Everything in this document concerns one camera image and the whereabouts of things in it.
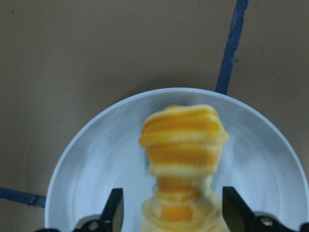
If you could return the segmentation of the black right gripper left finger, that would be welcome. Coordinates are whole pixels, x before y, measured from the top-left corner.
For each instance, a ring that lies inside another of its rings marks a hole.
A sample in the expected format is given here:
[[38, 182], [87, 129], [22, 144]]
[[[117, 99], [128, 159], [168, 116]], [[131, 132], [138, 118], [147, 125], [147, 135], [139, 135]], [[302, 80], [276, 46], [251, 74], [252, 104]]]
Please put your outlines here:
[[100, 216], [104, 232], [120, 232], [124, 221], [124, 196], [122, 188], [113, 188]]

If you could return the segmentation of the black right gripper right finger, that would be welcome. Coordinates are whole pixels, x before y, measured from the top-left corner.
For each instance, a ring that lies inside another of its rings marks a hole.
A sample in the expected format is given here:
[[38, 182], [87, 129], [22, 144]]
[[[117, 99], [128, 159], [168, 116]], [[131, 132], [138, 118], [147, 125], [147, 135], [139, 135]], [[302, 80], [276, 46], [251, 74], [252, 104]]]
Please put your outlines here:
[[231, 232], [250, 232], [255, 215], [234, 187], [223, 187], [223, 218]]

